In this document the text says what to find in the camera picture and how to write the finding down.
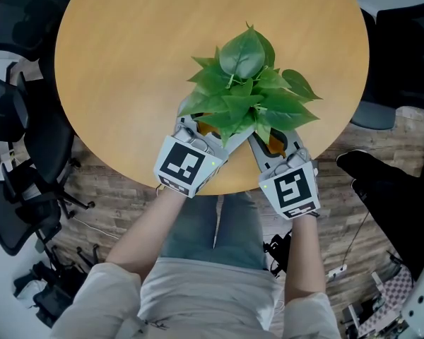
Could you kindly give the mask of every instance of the pothos plant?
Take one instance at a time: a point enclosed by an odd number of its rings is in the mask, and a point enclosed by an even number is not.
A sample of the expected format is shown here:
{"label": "pothos plant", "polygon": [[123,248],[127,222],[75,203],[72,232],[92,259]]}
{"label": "pothos plant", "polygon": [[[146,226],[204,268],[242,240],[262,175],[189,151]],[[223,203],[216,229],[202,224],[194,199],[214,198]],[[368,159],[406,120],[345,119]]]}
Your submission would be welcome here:
{"label": "pothos plant", "polygon": [[223,147],[229,137],[254,125],[269,144],[271,128],[289,131],[315,119],[303,105],[317,97],[297,71],[275,69],[271,43],[253,26],[229,41],[213,58],[193,59],[202,67],[189,81],[196,87],[179,117],[216,127]]}

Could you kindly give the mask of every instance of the table top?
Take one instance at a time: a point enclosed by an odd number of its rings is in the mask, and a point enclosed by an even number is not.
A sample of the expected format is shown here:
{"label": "table top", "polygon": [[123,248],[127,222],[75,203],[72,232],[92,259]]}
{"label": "table top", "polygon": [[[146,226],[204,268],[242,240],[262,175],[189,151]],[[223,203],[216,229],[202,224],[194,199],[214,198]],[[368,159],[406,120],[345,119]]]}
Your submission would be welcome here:
{"label": "table top", "polygon": [[[191,56],[246,29],[272,43],[276,68],[295,69],[323,100],[298,129],[314,158],[344,130],[361,99],[369,47],[356,0],[71,0],[57,38],[61,103],[81,140],[104,163],[152,187],[153,166],[179,103],[200,68]],[[248,142],[200,194],[258,187]]]}

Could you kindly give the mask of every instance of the wooden floor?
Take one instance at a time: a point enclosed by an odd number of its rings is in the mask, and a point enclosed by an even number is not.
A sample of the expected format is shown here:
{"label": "wooden floor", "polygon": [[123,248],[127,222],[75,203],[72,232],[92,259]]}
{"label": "wooden floor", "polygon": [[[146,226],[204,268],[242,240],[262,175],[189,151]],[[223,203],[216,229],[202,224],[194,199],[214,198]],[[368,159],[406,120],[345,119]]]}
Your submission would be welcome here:
{"label": "wooden floor", "polygon": [[[367,213],[350,187],[351,178],[335,163],[339,154],[355,148],[362,148],[382,161],[418,176],[424,161],[424,111],[408,107],[398,109],[396,127],[391,131],[370,131],[349,124],[318,158],[317,180],[322,204],[318,223],[326,271],[342,264],[348,245]],[[70,176],[66,191],[84,202],[96,203],[96,207],[88,211],[76,209],[76,219],[120,237],[155,198],[155,190],[108,167],[79,139],[74,142],[73,156],[79,159],[82,167]],[[287,233],[290,223],[274,213],[263,193],[253,190],[252,196],[260,210],[264,240],[270,242],[275,234],[283,236]],[[91,252],[94,244],[100,245],[100,258],[104,259],[116,242],[115,238],[74,219],[63,219],[62,224],[63,229],[53,243],[65,259],[78,262],[76,247]],[[392,250],[390,243],[369,215],[347,256],[348,270],[327,285],[338,322],[342,319],[344,307],[357,299],[376,294],[370,275],[372,271],[377,270],[382,279],[395,271],[396,268],[389,262],[387,249]],[[271,330],[279,336],[283,330],[282,308],[283,303],[280,302],[271,326]]]}

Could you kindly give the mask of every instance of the forearm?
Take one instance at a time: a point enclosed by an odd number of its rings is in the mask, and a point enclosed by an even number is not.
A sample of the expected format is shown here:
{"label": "forearm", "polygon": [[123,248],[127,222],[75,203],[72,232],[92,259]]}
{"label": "forearm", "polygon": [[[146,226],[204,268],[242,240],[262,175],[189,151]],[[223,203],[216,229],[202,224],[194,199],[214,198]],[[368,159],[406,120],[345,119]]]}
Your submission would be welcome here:
{"label": "forearm", "polygon": [[285,303],[315,292],[325,292],[325,283],[316,218],[311,215],[294,218],[285,278]]}
{"label": "forearm", "polygon": [[186,197],[164,189],[108,254],[115,263],[141,279],[149,274]]}

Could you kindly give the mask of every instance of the white t-shirt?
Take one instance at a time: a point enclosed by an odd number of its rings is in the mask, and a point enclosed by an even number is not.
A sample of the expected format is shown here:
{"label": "white t-shirt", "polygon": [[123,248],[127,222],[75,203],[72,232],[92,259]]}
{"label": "white t-shirt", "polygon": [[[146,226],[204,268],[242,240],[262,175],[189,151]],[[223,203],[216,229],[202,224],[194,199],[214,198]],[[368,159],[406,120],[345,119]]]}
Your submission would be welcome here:
{"label": "white t-shirt", "polygon": [[[159,258],[143,286],[112,263],[93,267],[53,339],[274,339],[281,286],[268,271]],[[340,338],[325,294],[285,306],[283,338]]]}

